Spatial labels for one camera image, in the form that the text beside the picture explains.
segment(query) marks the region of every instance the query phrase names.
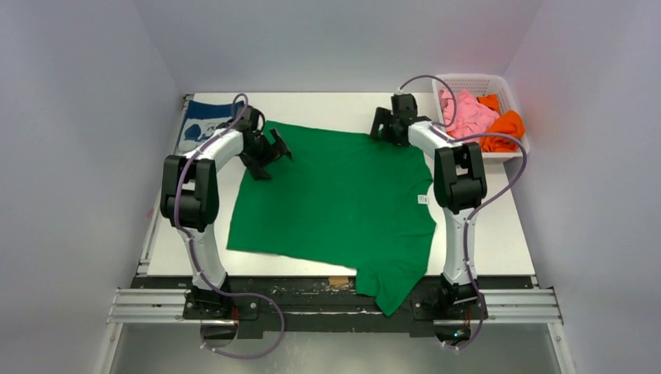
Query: table top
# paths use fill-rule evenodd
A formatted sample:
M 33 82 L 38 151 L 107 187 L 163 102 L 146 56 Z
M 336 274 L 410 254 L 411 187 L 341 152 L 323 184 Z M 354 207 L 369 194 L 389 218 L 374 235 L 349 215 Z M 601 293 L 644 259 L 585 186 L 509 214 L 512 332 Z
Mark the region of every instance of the table top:
M 390 107 L 392 93 L 248 93 L 249 103 L 267 120 L 315 129 L 368 133 L 376 107 Z M 197 93 L 193 100 L 207 104 L 232 102 L 233 93 Z M 431 93 L 418 93 L 420 115 L 438 119 Z M 426 157 L 432 170 L 433 161 Z M 355 269 L 263 253 L 226 249 L 229 224 L 245 168 L 234 157 L 217 174 L 221 208 L 215 234 L 221 261 L 232 276 L 353 276 Z M 487 198 L 507 184 L 502 164 L 486 164 Z M 429 212 L 437 226 L 432 240 L 427 275 L 439 275 L 445 263 L 445 224 L 431 186 Z M 150 246 L 149 276 L 193 274 L 183 240 L 168 220 L 155 218 Z M 480 211 L 475 226 L 475 267 L 479 275 L 534 275 L 528 246 L 511 192 Z

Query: gray wall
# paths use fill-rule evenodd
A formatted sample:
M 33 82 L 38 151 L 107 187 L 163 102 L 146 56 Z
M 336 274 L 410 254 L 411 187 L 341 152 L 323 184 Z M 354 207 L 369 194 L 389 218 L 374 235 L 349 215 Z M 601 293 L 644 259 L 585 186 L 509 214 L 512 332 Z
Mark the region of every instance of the gray wall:
M 515 188 L 579 372 L 659 372 L 661 3 L 545 1 L 507 69 L 531 138 Z
M 136 0 L 185 92 L 392 92 L 423 73 L 502 74 L 541 3 Z
M 179 92 L 129 0 L 2 2 L 0 51 L 1 371 L 89 373 Z

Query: plastic basket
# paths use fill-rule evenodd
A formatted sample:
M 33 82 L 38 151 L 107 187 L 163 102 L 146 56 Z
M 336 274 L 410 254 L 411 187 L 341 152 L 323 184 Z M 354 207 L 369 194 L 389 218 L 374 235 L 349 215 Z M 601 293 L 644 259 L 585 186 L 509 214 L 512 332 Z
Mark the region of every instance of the plastic basket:
M 496 94 L 498 95 L 501 114 L 510 110 L 521 114 L 514 101 L 510 87 L 507 85 L 505 79 L 500 76 L 488 74 L 440 74 L 437 77 L 444 80 L 455 93 L 458 93 L 460 90 L 468 90 L 468 92 L 476 97 Z M 438 118 L 443 118 L 443 110 L 438 100 L 438 91 L 444 89 L 445 86 L 441 82 L 432 80 L 432 88 Z M 527 134 L 523 135 L 521 142 L 525 150 L 529 152 L 530 145 L 528 144 Z M 516 152 L 482 152 L 482 157 L 485 160 L 505 162 L 514 157 L 523 157 L 523 155 L 521 154 L 521 150 L 518 150 Z

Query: purple cable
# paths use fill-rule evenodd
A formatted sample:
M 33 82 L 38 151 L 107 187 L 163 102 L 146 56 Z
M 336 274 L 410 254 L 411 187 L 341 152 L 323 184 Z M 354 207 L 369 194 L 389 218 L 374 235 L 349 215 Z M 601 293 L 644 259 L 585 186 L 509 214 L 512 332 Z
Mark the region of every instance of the purple cable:
M 229 352 L 225 352 L 225 351 L 221 351 L 221 350 L 218 350 L 216 348 L 213 348 L 204 340 L 203 331 L 200 330 L 200 338 L 202 340 L 202 346 L 204 348 L 208 349 L 209 351 L 212 351 L 213 353 L 223 355 L 223 356 L 226 356 L 226 357 L 229 357 L 229 358 L 251 359 L 251 358 L 259 358 L 259 357 L 268 355 L 269 353 L 271 353 L 277 347 L 278 344 L 280 344 L 283 336 L 285 335 L 285 315 L 282 313 L 282 310 L 280 309 L 279 306 L 277 306 L 277 304 L 273 301 L 273 299 L 268 298 L 264 295 L 254 294 L 254 293 L 251 293 L 251 292 L 239 292 L 239 293 L 225 292 L 225 291 L 222 291 L 220 288 L 216 287 L 214 284 L 212 284 L 211 281 L 209 280 L 209 278 L 207 277 L 207 275 L 203 272 L 202 268 L 200 267 L 200 262 L 198 261 L 197 255 L 195 254 L 195 246 L 193 244 L 193 234 L 191 234 L 190 231 L 186 230 L 181 225 L 181 223 L 179 222 L 179 207 L 180 207 L 180 204 L 181 204 L 182 188 L 183 188 L 183 185 L 184 185 L 184 178 L 185 178 L 186 174 L 188 173 L 188 170 L 190 169 L 190 166 L 193 164 L 193 161 L 196 158 L 198 158 L 202 154 L 202 152 L 205 151 L 206 148 L 208 148 L 216 140 L 223 137 L 225 134 L 227 134 L 234 127 L 236 127 L 236 124 L 239 121 L 239 118 L 241 118 L 243 116 L 243 114 L 246 112 L 246 109 L 248 108 L 248 96 L 246 96 L 245 93 L 240 93 L 240 94 L 236 95 L 234 97 L 234 100 L 232 101 L 232 114 L 234 113 L 234 107 L 236 105 L 236 101 L 240 97 L 243 97 L 246 102 L 243 105 L 243 109 L 239 112 L 239 115 L 234 118 L 234 121 L 232 121 L 232 123 L 227 128 L 225 128 L 220 133 L 220 135 L 214 135 L 214 136 L 210 137 L 209 139 L 207 139 L 207 141 L 204 142 L 198 150 L 195 150 L 195 153 L 193 153 L 193 155 L 188 159 L 188 161 L 186 161 L 186 164 L 184 165 L 184 168 L 182 169 L 182 175 L 181 175 L 181 177 L 179 177 L 179 182 L 177 183 L 177 193 L 175 194 L 174 221 L 175 221 L 175 226 L 181 232 L 183 232 L 186 235 L 186 237 L 189 239 L 188 240 L 188 243 L 189 243 L 188 250 L 190 252 L 191 261 L 193 262 L 193 267 L 195 267 L 195 271 L 200 275 L 200 279 L 202 279 L 202 281 L 207 286 L 209 286 L 209 288 L 211 288 L 212 290 L 217 292 L 219 295 L 223 295 L 225 297 L 230 297 L 230 298 L 242 298 L 242 297 L 261 298 L 261 299 L 265 300 L 266 302 L 268 302 L 269 305 L 272 305 L 275 308 L 277 314 L 280 316 L 280 333 L 278 334 L 275 342 L 270 347 L 268 347 L 267 349 L 265 349 L 265 350 L 263 350 L 259 353 L 252 354 L 252 355 L 237 355 L 237 354 L 234 354 L 234 353 L 229 353 Z
M 518 145 L 519 149 L 521 150 L 521 155 L 523 156 L 523 158 L 521 160 L 521 168 L 518 169 L 517 174 L 505 186 L 505 188 L 501 189 L 496 195 L 493 195 L 490 199 L 488 199 L 484 203 L 480 204 L 478 207 L 476 207 L 468 215 L 468 217 L 466 217 L 466 223 L 464 224 L 464 238 L 463 238 L 464 239 L 464 261 L 466 262 L 466 270 L 468 271 L 468 277 L 471 280 L 471 285 L 473 286 L 473 289 L 475 289 L 475 293 L 477 294 L 478 303 L 480 305 L 480 308 L 479 308 L 480 314 L 479 314 L 479 322 L 478 322 L 477 328 L 475 329 L 475 333 L 471 334 L 471 337 L 466 341 L 466 343 L 462 344 L 461 346 L 455 346 L 454 347 L 455 349 L 463 349 L 463 348 L 468 347 L 468 345 L 471 344 L 475 340 L 475 338 L 479 334 L 479 331 L 482 329 L 482 325 L 484 324 L 484 309 L 486 307 L 486 302 L 484 300 L 484 295 L 482 294 L 482 292 L 479 291 L 479 287 L 477 285 L 477 282 L 475 282 L 475 279 L 473 278 L 473 274 L 472 274 L 472 271 L 471 271 L 471 266 L 470 266 L 470 262 L 469 262 L 470 258 L 468 257 L 468 226 L 471 223 L 471 219 L 482 208 L 484 208 L 485 206 L 491 204 L 495 199 L 498 199 L 499 197 L 501 197 L 505 192 L 507 192 L 509 189 L 511 189 L 512 186 L 518 181 L 518 179 L 523 174 L 523 171 L 525 170 L 525 166 L 528 164 L 528 153 L 525 151 L 525 148 L 523 147 L 523 144 L 521 143 L 521 141 L 519 141 L 519 139 L 516 139 L 513 136 L 509 136 L 507 134 L 501 134 L 499 132 L 489 132 L 489 133 L 483 132 L 483 133 L 480 133 L 480 134 L 473 134 L 473 135 L 469 135 L 469 136 L 464 136 L 463 138 L 453 139 L 449 135 L 447 135 L 447 134 L 441 132 L 440 130 L 438 130 L 436 128 L 436 126 L 449 127 L 450 125 L 452 125 L 454 123 L 454 120 L 457 117 L 457 98 L 454 95 L 454 91 L 450 88 L 450 86 L 447 83 L 445 83 L 444 80 L 442 80 L 441 78 L 439 78 L 437 76 L 432 76 L 430 74 L 423 74 L 421 76 L 414 76 L 413 78 L 407 80 L 406 82 L 404 82 L 404 84 L 399 86 L 399 90 L 402 90 L 404 88 L 404 86 L 406 86 L 410 82 L 412 82 L 416 79 L 421 79 L 421 78 L 431 78 L 431 79 L 435 79 L 435 80 L 441 82 L 447 88 L 447 91 L 450 93 L 450 96 L 452 96 L 452 101 L 454 102 L 454 113 L 452 114 L 452 119 L 450 120 L 450 123 L 448 123 L 447 125 L 444 125 L 440 122 L 432 121 L 432 126 L 429 127 L 431 132 L 438 135 L 440 138 L 446 140 L 449 143 L 464 142 L 464 141 L 470 140 L 470 139 L 485 138 L 485 137 L 489 137 L 489 136 L 496 136 L 496 137 L 500 137 L 500 138 L 505 138 L 505 139 L 510 140 L 511 142 L 516 143 Z

